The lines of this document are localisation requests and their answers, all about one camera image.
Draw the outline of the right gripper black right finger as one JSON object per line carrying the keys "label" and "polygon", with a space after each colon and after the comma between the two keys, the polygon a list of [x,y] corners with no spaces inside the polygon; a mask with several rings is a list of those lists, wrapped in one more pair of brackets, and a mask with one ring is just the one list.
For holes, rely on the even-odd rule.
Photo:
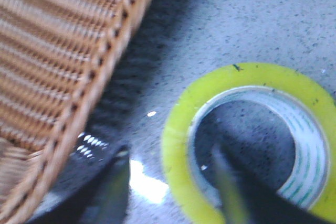
{"label": "right gripper black right finger", "polygon": [[330,223],[278,195],[223,141],[212,147],[215,185],[226,223]]}

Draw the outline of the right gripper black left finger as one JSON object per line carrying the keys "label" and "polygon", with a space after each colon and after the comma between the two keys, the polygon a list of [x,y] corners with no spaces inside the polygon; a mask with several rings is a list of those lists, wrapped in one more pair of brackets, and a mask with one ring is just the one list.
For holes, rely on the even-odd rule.
{"label": "right gripper black left finger", "polygon": [[51,211],[27,223],[123,223],[129,202],[130,153],[122,145],[94,178]]}

